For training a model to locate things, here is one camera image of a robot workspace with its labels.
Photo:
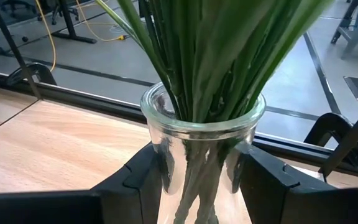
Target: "black pole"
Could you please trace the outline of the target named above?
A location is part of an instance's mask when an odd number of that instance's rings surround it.
[[[34,95],[38,98],[41,99],[41,94],[38,92],[38,89],[35,85],[34,80],[32,79],[32,74],[30,69],[27,67],[27,65],[24,62],[24,59],[22,57],[22,55],[19,52],[19,49],[17,48],[14,40],[12,39],[12,35],[9,32],[9,29],[7,28],[4,19],[2,18],[1,14],[0,14],[0,29],[2,34],[4,34],[4,37],[7,41],[7,43],[9,44],[9,47],[12,50],[12,53],[14,54],[17,62],[19,62],[20,68],[22,69],[22,73],[23,75],[26,77],[26,79],[28,80],[31,90],[33,91]]]
[[[70,13],[68,12],[66,0],[58,0],[58,1],[59,1],[60,9],[62,9],[63,17],[65,18],[68,34],[56,32],[53,33],[52,35],[63,39],[77,40],[80,42],[95,44],[96,43],[95,39],[77,36],[74,30],[73,21],[71,20]]]
[[[348,155],[350,150],[358,142],[358,121],[353,128],[345,135],[344,139],[339,143],[334,152],[328,157],[323,166],[318,171],[324,177],[327,177]]]

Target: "black metal frame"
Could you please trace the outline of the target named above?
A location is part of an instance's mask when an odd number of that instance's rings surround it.
[[[5,82],[6,79],[7,75],[0,74],[0,88],[33,95],[27,81],[22,80],[14,86],[9,86]],[[142,114],[139,105],[133,105],[123,101],[112,100],[110,98],[69,90],[45,83],[36,83],[36,86],[42,98],[46,100],[57,101],[67,105],[77,106],[87,110],[146,124],[146,118]],[[318,167],[323,166],[328,157],[333,153],[332,150],[324,147],[313,146],[260,133],[255,135],[254,145],[274,156]],[[344,162],[340,163],[335,168],[335,171],[358,176],[358,169],[355,169]]]

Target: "concrete floor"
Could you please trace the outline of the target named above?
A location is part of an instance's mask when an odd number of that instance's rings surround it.
[[[112,8],[118,7],[115,0],[108,2]],[[339,55],[344,48],[344,40],[339,39],[336,45],[329,41],[333,35],[339,18],[346,11],[346,0],[337,0],[309,30],[312,48],[321,64],[323,76],[328,81],[335,104],[342,114],[352,122],[358,119],[358,101],[347,87],[343,76],[358,77],[358,46],[347,60],[341,60]],[[84,8],[90,23],[114,23],[98,6]],[[64,26],[62,19],[56,26],[50,26],[53,31]],[[45,37],[44,26],[38,21],[32,21],[21,26],[15,26],[14,31],[30,31],[31,43],[23,44],[17,41],[25,58],[41,60],[51,65],[53,60],[50,41]],[[91,25],[93,31],[104,39],[112,39],[123,33],[110,31],[109,26]],[[75,27],[80,36],[93,37],[84,24]],[[114,98],[130,103],[139,103],[140,96],[147,85],[158,82],[158,76],[146,54],[132,39],[125,41],[85,44],[72,40],[53,38],[57,49],[57,68],[53,75],[59,86],[84,91],[95,95]],[[301,37],[293,50],[277,69],[263,90],[268,108],[262,117],[257,130],[282,138],[303,141],[318,116],[331,112],[324,88],[321,84],[321,74],[317,72],[316,63],[311,57],[311,46]],[[18,67],[14,58],[0,56],[0,72],[10,73]],[[106,77],[96,76],[102,73]],[[122,82],[114,76],[126,77],[136,82]],[[328,148],[334,149],[336,143],[330,141]]]

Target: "vase rim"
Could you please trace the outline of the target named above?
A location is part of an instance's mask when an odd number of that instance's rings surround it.
[[[192,123],[188,121],[180,121],[177,119],[169,118],[164,114],[157,111],[153,106],[152,98],[156,93],[166,92],[166,89],[162,82],[156,83],[150,87],[142,96],[140,101],[140,108],[147,118],[147,122],[158,123],[166,129],[172,131],[199,131],[199,132],[213,132],[213,131],[225,131],[228,128],[241,129],[247,126],[253,126],[263,115],[266,107],[265,98],[262,94],[258,96],[258,99],[254,107],[246,114],[231,119],[229,121],[220,121],[215,123]]]

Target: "glass vase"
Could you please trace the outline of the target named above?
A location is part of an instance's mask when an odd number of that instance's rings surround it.
[[[239,189],[241,155],[264,113],[263,96],[244,116],[218,123],[175,119],[161,83],[144,93],[140,107],[163,183],[158,224],[243,224],[248,217]]]

